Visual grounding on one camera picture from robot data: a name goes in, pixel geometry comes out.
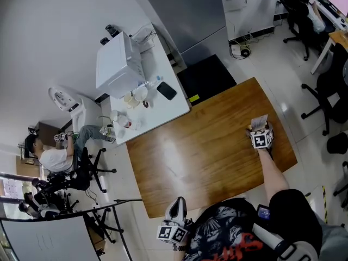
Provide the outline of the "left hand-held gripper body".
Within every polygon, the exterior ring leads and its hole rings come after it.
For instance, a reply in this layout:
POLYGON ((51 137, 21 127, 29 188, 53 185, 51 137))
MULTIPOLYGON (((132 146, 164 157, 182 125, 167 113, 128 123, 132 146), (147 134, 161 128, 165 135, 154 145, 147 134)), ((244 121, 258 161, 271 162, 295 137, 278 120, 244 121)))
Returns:
POLYGON ((187 245, 193 224, 192 219, 184 221, 163 220, 157 228, 156 239, 171 244, 173 249, 178 251, 187 245))

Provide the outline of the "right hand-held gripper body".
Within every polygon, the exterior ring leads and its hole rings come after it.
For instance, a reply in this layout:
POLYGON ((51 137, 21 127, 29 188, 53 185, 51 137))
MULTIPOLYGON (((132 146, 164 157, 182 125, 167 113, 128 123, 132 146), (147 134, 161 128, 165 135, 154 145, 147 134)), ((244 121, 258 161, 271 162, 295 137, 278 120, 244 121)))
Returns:
POLYGON ((254 149, 266 149, 270 157, 273 158, 272 142, 274 140, 274 132, 272 129, 250 132, 250 138, 254 149))

